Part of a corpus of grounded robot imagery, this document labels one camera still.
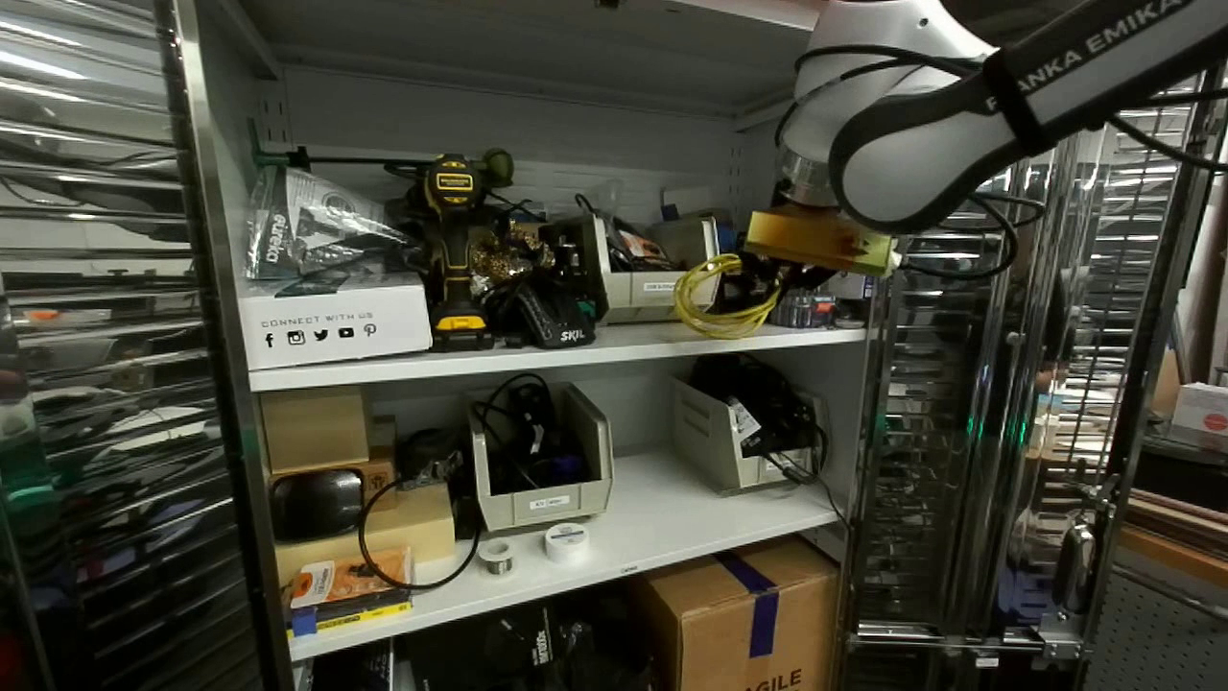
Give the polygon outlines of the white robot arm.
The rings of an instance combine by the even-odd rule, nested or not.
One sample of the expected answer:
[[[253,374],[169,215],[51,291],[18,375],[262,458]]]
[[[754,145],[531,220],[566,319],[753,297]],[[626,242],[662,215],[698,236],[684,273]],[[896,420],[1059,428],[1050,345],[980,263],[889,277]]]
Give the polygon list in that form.
[[[1208,71],[1228,0],[1079,0],[1014,41],[944,0],[823,0],[777,122],[781,196],[922,229],[986,176]]]

